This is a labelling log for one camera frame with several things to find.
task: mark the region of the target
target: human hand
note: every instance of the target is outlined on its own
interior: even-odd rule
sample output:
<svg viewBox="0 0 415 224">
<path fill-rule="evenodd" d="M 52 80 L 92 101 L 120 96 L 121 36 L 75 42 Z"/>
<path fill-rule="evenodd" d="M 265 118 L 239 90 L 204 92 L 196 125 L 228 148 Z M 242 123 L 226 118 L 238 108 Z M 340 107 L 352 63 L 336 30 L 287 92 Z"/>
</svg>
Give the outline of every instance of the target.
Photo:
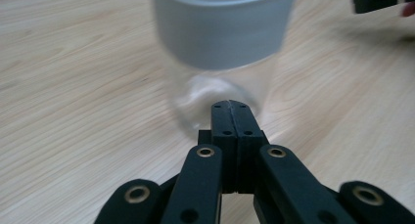
<svg viewBox="0 0 415 224">
<path fill-rule="evenodd" d="M 415 15 L 415 2 L 409 2 L 403 7 L 401 15 L 403 17 L 410 17 Z"/>
</svg>

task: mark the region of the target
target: tabletop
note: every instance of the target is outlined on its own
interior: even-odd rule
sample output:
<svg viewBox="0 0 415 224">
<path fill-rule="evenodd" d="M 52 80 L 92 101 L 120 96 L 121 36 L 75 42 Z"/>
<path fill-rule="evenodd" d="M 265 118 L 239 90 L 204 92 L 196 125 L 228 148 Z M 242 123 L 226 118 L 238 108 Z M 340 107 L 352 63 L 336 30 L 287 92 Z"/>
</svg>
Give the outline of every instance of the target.
<svg viewBox="0 0 415 224">
<path fill-rule="evenodd" d="M 258 122 L 324 185 L 415 211 L 415 18 L 296 0 Z M 164 88 L 151 0 L 0 0 L 0 222 L 92 223 L 113 191 L 196 145 Z M 257 223 L 224 195 L 223 223 Z"/>
</svg>

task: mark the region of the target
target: screw hole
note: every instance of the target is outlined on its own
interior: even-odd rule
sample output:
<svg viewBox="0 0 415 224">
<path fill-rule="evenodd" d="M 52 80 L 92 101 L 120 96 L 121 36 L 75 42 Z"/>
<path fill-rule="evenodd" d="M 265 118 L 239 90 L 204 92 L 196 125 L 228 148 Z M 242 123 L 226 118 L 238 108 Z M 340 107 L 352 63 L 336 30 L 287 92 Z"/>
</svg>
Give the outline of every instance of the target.
<svg viewBox="0 0 415 224">
<path fill-rule="evenodd" d="M 211 157 L 214 155 L 214 150 L 210 148 L 200 148 L 196 151 L 199 157 Z"/>
<path fill-rule="evenodd" d="M 139 203 L 145 201 L 150 195 L 150 189 L 146 186 L 135 186 L 127 190 L 125 200 L 129 203 Z"/>
<path fill-rule="evenodd" d="M 198 220 L 199 214 L 195 209 L 186 209 L 180 214 L 180 219 L 184 223 L 194 223 Z"/>
<path fill-rule="evenodd" d="M 353 194 L 360 199 L 361 202 L 365 202 L 370 205 L 379 206 L 384 203 L 384 199 L 370 188 L 357 186 L 353 189 Z"/>
<path fill-rule="evenodd" d="M 318 216 L 318 219 L 320 219 L 320 221 L 322 223 L 325 223 L 325 224 L 336 224 L 336 223 L 338 223 L 338 220 L 337 220 L 336 216 L 333 215 L 329 211 L 326 211 L 326 210 L 319 211 L 317 216 Z"/>
<path fill-rule="evenodd" d="M 284 157 L 286 153 L 282 151 L 281 149 L 271 148 L 268 149 L 268 153 L 272 157 Z"/>
</svg>

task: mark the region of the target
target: jar lid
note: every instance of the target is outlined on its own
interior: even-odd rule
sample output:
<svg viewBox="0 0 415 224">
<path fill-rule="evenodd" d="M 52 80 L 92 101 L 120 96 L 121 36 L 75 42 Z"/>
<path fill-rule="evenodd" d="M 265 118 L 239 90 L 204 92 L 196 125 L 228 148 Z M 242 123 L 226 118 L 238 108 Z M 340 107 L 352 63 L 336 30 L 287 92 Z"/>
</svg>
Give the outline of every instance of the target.
<svg viewBox="0 0 415 224">
<path fill-rule="evenodd" d="M 279 51 L 294 0 L 153 0 L 162 46 L 203 69 L 245 66 Z"/>
</svg>

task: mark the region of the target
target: jar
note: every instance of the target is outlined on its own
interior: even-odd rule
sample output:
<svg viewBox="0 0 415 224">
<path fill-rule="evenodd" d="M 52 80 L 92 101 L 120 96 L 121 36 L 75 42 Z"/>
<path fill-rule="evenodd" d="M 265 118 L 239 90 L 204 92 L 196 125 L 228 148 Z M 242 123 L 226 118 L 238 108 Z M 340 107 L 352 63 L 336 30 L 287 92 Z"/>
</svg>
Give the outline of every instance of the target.
<svg viewBox="0 0 415 224">
<path fill-rule="evenodd" d="M 170 105 L 190 131 L 210 106 L 263 108 L 294 0 L 153 0 Z"/>
</svg>

